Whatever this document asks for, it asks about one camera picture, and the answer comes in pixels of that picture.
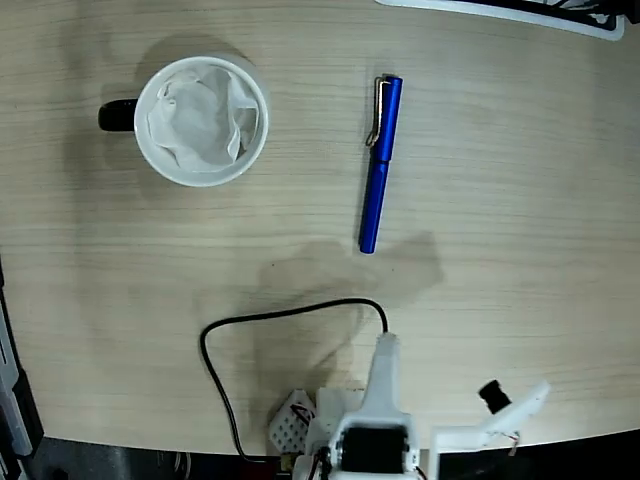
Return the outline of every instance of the pen clip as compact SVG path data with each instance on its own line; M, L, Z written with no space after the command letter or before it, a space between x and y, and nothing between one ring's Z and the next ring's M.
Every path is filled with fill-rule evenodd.
M386 80L386 77L376 78L376 104L375 111L373 112L373 127L371 133L367 138L367 147L373 147L380 138L380 126L382 124L382 86L391 85L391 82Z

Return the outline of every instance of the white tissue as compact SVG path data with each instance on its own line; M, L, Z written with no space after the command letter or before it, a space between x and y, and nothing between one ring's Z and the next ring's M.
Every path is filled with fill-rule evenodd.
M237 75L213 65L169 78L147 115L151 139L190 172L232 165L253 140L258 102Z

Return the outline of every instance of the black mug handle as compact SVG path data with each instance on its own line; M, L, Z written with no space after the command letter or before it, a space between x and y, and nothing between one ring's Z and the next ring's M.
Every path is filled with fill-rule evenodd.
M133 114L137 99L114 100L98 111L98 126L106 132L133 132Z

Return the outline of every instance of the blue pen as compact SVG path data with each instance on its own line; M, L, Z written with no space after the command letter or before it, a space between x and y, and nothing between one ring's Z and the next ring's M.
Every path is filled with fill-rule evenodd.
M371 148L371 166L360 230L360 251L362 253L373 253L376 249L384 188L387 184L389 162L391 162L391 153L393 152L401 93L401 78L392 75L376 78L376 111L373 130L367 139L367 146Z

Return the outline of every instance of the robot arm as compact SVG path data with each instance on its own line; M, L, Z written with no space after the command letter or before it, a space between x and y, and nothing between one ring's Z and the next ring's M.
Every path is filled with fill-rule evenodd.
M320 478L321 468L328 472L329 480L420 478L420 446L413 418L396 406L398 350L395 335L378 337L364 394L318 391L318 415L310 422L305 455L296 461L293 480ZM486 385L479 393L491 410L488 419L476 426L433 429L428 479L438 480L441 453L478 451L497 437L517 436L524 422L542 408L549 390L549 384L542 382L512 404L497 381ZM314 469L314 458L319 456L324 464Z

